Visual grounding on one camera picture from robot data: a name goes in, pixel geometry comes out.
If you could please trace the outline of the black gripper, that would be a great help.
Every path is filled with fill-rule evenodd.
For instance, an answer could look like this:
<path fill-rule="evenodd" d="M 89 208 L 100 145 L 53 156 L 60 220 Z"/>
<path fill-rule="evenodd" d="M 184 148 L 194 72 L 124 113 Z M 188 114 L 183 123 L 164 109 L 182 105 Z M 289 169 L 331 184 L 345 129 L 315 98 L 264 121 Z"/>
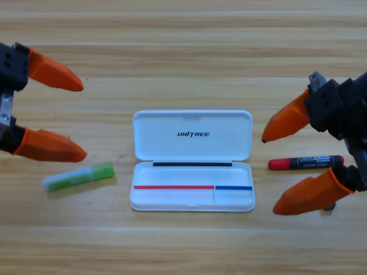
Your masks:
<path fill-rule="evenodd" d="M 295 134 L 309 123 L 318 132 L 327 131 L 343 140 L 353 157 L 359 179 L 351 184 L 366 190 L 366 73 L 339 84 L 327 81 L 320 73 L 309 76 L 310 84 L 300 96 L 288 103 L 267 123 L 263 143 Z M 316 178 L 308 177 L 286 190 L 273 208 L 276 215 L 299 215 L 322 210 L 354 194 L 329 168 Z"/>
<path fill-rule="evenodd" d="M 66 65 L 19 43 L 1 44 L 1 150 L 45 162 L 84 160 L 87 153 L 68 137 L 17 125 L 12 116 L 14 93 L 26 87 L 28 77 L 52 88 L 73 92 L 84 89 Z"/>

